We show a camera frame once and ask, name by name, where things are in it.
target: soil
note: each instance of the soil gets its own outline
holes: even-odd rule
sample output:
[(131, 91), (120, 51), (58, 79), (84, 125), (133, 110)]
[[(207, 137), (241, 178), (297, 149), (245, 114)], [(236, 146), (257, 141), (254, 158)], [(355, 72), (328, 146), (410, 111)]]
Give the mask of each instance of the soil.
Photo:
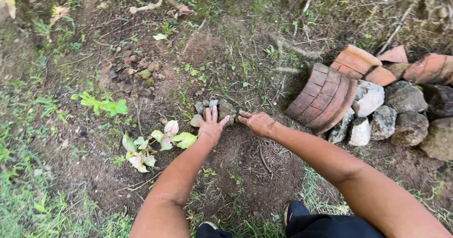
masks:
[[(41, 3), (36, 7), (46, 7), (54, 1), (37, 0)], [(105, 10), (97, 8), (102, 1), (109, 4)], [(159, 171), (142, 174), (130, 168), (129, 164), (112, 164), (115, 156), (125, 153), (121, 146), (122, 133), (127, 131), (132, 138), (142, 133), (147, 137), (151, 131), (163, 128), (160, 119), (164, 115), (168, 120), (179, 120), (180, 131), (196, 134), (186, 115), (195, 114), (195, 102), (218, 99), (218, 94), (227, 94), (241, 103), (235, 106), (238, 109), (265, 111), (287, 126), (313, 134), (309, 128), (283, 114), (303, 88), (313, 63), (329, 65), (346, 44), (356, 44), (375, 54), (393, 31), (392, 24), (399, 20), (413, 0), (395, 0), (391, 4), (382, 4), (380, 0), (312, 0), (306, 16), (301, 14), (306, 0), (178, 1), (196, 3), (193, 9), (197, 14), (178, 18), (177, 32), (173, 32), (168, 41), (156, 41), (153, 35), (162, 33), (163, 23), (173, 23), (173, 17), (167, 13), (174, 8), (167, 2), (161, 8), (131, 15), (129, 7), (140, 6), (137, 0), (123, 0), (121, 10), (118, 0), (84, 0), (82, 7), (71, 11), (70, 15), (81, 28), (76, 34), (77, 39), (85, 34), (88, 40), (82, 44), (80, 52), (65, 52), (57, 64), (49, 61), (46, 69), (29, 69), (27, 64), (36, 62), (42, 53), (49, 55), (50, 59), (56, 56), (45, 52), (50, 44), (47, 39), (34, 33), (25, 36), (19, 33), (12, 21), (2, 22), (5, 24), (1, 27), (4, 28), (0, 46), (3, 58), (22, 57), (17, 60), (9, 58), (10, 63), (5, 66), (0, 79), (9, 76), (27, 81), (30, 76), (40, 74), (45, 78), (44, 83), (31, 88), (31, 91), (36, 95), (56, 95), (60, 100), (59, 108), (71, 114), (66, 123), (55, 118), (33, 121), (36, 125), (54, 125), (59, 131), (44, 142), (33, 141), (46, 164), (53, 167), (56, 189), (74, 191), (87, 188), (104, 212), (122, 211), (126, 206), (128, 214), (135, 216), (151, 183), (134, 191), (127, 188), (138, 187)], [(405, 44), (410, 62), (428, 52), (451, 55), (453, 34), (447, 28), (447, 21), (438, 19), (434, 12), (447, 0), (415, 1), (419, 2), (418, 9), (411, 13), (389, 47)], [(200, 31), (195, 31), (188, 23), (200, 25), (205, 18), (207, 21)], [(299, 26), (305, 28), (299, 29), (294, 38), (293, 20), (298, 20), (299, 24), (303, 22)], [(21, 26), (31, 28), (31, 24)], [(444, 33), (439, 31), (440, 26), (444, 27)], [(265, 50), (274, 48), (277, 51), (273, 37), (297, 43), (296, 46), (304, 50), (321, 51), (323, 55), (321, 58), (296, 58), (296, 55), (290, 56), (282, 50), (272, 59)], [(19, 38), (19, 43), (13, 42), (16, 38)], [(122, 50), (109, 51), (110, 44), (122, 47)], [(160, 64), (161, 70), (152, 77), (152, 82), (128, 74), (123, 57), (126, 46), (136, 50), (134, 54), (140, 59)], [(30, 54), (23, 57), (24, 50)], [(106, 72), (110, 63), (118, 75), (114, 79)], [(137, 68), (137, 63), (133, 63), (131, 68)], [(206, 70), (191, 76), (184, 71), (185, 64), (190, 64), (191, 69), (205, 66)], [(280, 90), (285, 74), (276, 72), (275, 67), (302, 69), (302, 72), (286, 74), (284, 89)], [(97, 70), (100, 71), (99, 81), (96, 80)], [(206, 82), (198, 79), (202, 73)], [(71, 100), (72, 93), (89, 88), (87, 81), (94, 84), (92, 93), (96, 90), (102, 92), (97, 87), (100, 83), (116, 101), (127, 99), (128, 115), (114, 118), (96, 116), (78, 101)], [(249, 86), (243, 86), (243, 82), (248, 82)], [(149, 89), (149, 95), (139, 94), (144, 89)], [(126, 118), (131, 118), (130, 125), (124, 121)], [(69, 146), (62, 148), (65, 140), (69, 141)], [(451, 162), (431, 159), (418, 147), (393, 146), (388, 140), (374, 141), (359, 148), (339, 146), (385, 173), (412, 194), (420, 191), (426, 198), (433, 196), (427, 201), (432, 209), (453, 210)], [(159, 149), (159, 144), (154, 143), (151, 147)], [(263, 165), (260, 150), (272, 173)], [(181, 149), (174, 148), (156, 153), (156, 165), (164, 169), (181, 152)], [(306, 164), (280, 145), (260, 139), (236, 123), (224, 130), (203, 166), (211, 168), (217, 175), (204, 177), (200, 174), (194, 189), (203, 198), (192, 200), (189, 208), (202, 211), (206, 220), (224, 219), (231, 215), (231, 209), (225, 205), (235, 196), (241, 196), (248, 210), (242, 213), (244, 216), (254, 211), (267, 217), (271, 213), (281, 213), (288, 201), (300, 199), (298, 191), (304, 186), (303, 165)], [(443, 184), (442, 189), (434, 195), (433, 188), (439, 184)], [(323, 185), (318, 195), (333, 204), (341, 202), (340, 194), (331, 185)]]

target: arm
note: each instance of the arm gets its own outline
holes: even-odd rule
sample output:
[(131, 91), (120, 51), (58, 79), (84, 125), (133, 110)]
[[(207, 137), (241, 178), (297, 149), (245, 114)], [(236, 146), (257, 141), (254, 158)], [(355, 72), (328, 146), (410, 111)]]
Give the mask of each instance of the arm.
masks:
[(386, 237), (452, 237), (405, 189), (352, 154), (281, 125), (263, 112), (240, 114), (239, 120), (257, 136), (275, 140), (337, 187), (354, 214)]
[(130, 238), (190, 237), (183, 207), (198, 171), (230, 118), (217, 123), (217, 116), (217, 107), (212, 108), (212, 115), (206, 109), (207, 121), (200, 119), (198, 140), (162, 172), (135, 218)]

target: person's right hand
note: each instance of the person's right hand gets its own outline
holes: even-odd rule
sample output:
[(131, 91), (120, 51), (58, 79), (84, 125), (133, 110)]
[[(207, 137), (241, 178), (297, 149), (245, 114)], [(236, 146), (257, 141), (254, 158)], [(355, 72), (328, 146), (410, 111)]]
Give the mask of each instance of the person's right hand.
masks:
[(272, 131), (272, 125), (277, 123), (264, 112), (248, 113), (241, 110), (239, 111), (239, 114), (239, 121), (247, 125), (250, 130), (259, 137), (269, 138)]

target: black pants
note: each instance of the black pants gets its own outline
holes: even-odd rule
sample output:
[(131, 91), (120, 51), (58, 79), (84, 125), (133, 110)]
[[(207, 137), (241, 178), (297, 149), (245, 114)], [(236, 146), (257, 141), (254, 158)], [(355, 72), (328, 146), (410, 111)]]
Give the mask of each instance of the black pants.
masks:
[[(363, 218), (357, 216), (305, 215), (293, 218), (286, 227), (287, 238), (384, 238), (385, 236)], [(231, 238), (224, 230), (202, 224), (195, 238)]]

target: shoe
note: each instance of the shoe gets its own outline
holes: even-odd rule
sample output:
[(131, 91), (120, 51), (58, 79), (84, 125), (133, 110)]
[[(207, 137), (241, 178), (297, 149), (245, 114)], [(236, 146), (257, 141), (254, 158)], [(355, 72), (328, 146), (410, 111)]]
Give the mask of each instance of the shoe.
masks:
[(303, 205), (301, 201), (291, 201), (285, 207), (283, 214), (283, 228), (286, 228), (288, 223), (298, 216), (310, 215), (310, 211)]
[(215, 230), (219, 229), (219, 228), (217, 227), (217, 225), (214, 224), (214, 223), (212, 223), (211, 221), (205, 221), (205, 222), (201, 223), (198, 227), (201, 227), (202, 224), (208, 224), (208, 225), (210, 225), (210, 226), (211, 226), (213, 229), (215, 229)]

